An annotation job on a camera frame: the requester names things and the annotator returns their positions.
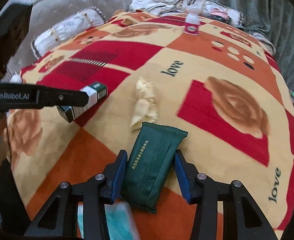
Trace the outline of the cylindrical bolster pillow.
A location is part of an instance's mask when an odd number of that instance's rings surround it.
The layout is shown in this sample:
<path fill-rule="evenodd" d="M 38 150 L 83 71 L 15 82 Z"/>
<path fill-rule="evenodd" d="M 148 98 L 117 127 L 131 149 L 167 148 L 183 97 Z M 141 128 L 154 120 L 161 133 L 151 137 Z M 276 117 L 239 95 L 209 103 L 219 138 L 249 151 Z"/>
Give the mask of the cylindrical bolster pillow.
<path fill-rule="evenodd" d="M 56 46 L 75 37 L 90 27 L 106 22 L 106 16 L 97 7 L 88 7 L 68 16 L 39 34 L 31 42 L 31 50 L 36 59 L 43 57 Z"/>

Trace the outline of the grey tufted headboard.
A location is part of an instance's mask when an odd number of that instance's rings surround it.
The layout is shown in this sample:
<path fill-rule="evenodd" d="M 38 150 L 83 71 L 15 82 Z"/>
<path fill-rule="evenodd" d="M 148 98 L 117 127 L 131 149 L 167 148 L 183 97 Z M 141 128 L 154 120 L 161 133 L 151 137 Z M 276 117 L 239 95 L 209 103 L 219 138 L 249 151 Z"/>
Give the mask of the grey tufted headboard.
<path fill-rule="evenodd" d="M 11 0 L 12 2 L 32 3 L 29 32 L 23 39 L 19 49 L 7 64 L 10 74 L 36 61 L 31 49 L 31 42 L 42 32 L 54 24 L 64 20 L 78 11 L 96 7 L 106 19 L 118 9 L 128 9 L 132 0 Z"/>

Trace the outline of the dark green wipes pack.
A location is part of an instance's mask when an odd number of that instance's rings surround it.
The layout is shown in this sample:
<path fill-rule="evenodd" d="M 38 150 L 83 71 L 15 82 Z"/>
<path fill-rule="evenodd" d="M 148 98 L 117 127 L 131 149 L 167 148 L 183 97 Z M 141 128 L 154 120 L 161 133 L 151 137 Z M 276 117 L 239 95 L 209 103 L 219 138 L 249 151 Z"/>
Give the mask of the dark green wipes pack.
<path fill-rule="evenodd" d="M 178 146 L 188 132 L 143 122 L 128 159 L 121 197 L 142 210 L 156 213 Z"/>

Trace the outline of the green white medicine box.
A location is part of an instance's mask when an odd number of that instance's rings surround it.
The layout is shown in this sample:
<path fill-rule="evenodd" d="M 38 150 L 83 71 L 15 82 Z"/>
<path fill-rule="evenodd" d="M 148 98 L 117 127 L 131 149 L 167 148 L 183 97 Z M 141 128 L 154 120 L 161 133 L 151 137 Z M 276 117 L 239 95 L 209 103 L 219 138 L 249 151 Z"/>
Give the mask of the green white medicine box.
<path fill-rule="evenodd" d="M 80 91 L 72 96 L 71 106 L 57 106 L 60 116 L 71 123 L 87 110 L 92 108 L 108 95 L 108 88 L 101 82 L 93 82 L 84 86 Z"/>

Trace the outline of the white quilted bedding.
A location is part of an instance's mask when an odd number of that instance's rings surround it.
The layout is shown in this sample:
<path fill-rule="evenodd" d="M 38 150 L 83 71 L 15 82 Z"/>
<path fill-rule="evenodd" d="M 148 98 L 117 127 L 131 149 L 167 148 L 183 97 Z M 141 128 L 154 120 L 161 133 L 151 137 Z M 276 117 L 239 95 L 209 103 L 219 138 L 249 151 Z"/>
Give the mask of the white quilted bedding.
<path fill-rule="evenodd" d="M 184 12 L 192 0 L 132 0 L 129 12 L 146 11 L 160 16 L 168 12 Z"/>

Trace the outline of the white pink pill bottle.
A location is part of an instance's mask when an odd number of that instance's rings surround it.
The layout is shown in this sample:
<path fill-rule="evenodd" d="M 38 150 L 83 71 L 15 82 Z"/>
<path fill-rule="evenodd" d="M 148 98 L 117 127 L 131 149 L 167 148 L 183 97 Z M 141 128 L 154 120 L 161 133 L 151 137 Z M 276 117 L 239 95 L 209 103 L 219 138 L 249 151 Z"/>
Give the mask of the white pink pill bottle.
<path fill-rule="evenodd" d="M 199 10 L 195 7 L 188 7 L 185 19 L 184 32 L 191 35 L 199 34 Z"/>

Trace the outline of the floral pillow with clothes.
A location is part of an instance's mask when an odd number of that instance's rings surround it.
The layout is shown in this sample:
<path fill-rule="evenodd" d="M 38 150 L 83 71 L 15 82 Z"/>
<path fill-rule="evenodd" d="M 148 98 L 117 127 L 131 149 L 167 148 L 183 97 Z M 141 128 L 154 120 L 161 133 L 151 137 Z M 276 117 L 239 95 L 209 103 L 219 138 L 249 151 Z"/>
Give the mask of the floral pillow with clothes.
<path fill-rule="evenodd" d="M 223 4 L 212 0 L 195 0 L 200 6 L 200 14 L 202 16 L 220 16 L 227 20 L 230 19 L 230 25 L 237 27 L 242 25 L 244 20 L 244 15 L 241 11 L 232 9 Z"/>

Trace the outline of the teal tissue pack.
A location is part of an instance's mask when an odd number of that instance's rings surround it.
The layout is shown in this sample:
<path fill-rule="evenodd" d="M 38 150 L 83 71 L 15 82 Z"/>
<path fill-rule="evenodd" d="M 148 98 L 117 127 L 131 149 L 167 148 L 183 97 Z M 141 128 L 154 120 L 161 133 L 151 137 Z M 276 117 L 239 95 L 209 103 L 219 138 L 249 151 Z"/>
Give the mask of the teal tissue pack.
<path fill-rule="evenodd" d="M 110 239 L 140 239 L 130 205 L 116 202 L 104 205 Z"/>

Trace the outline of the yellow crumpled tissue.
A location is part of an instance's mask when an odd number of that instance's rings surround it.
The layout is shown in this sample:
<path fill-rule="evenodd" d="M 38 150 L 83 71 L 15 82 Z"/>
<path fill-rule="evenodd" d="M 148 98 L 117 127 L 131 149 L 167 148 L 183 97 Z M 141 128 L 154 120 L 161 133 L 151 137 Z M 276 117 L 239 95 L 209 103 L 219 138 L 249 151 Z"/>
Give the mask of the yellow crumpled tissue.
<path fill-rule="evenodd" d="M 141 129 L 143 122 L 155 123 L 158 119 L 153 84 L 140 76 L 135 85 L 135 93 L 137 101 L 131 118 L 131 131 Z"/>

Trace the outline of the patterned fleece blanket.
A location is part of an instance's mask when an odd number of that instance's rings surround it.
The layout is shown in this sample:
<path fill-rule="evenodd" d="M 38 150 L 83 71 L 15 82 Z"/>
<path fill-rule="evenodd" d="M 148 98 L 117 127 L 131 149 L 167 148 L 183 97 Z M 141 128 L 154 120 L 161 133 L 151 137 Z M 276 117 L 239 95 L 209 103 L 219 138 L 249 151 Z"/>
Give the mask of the patterned fleece blanket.
<path fill-rule="evenodd" d="M 107 96 L 73 122 L 57 108 L 8 117 L 13 176 L 30 218 L 62 181 L 101 172 L 130 151 L 136 82 L 152 84 L 157 123 L 187 131 L 180 149 L 216 181 L 240 180 L 280 237 L 294 208 L 294 107 L 274 58 L 250 35 L 185 14 L 116 12 L 20 72 L 27 83 L 79 90 L 97 81 Z"/>

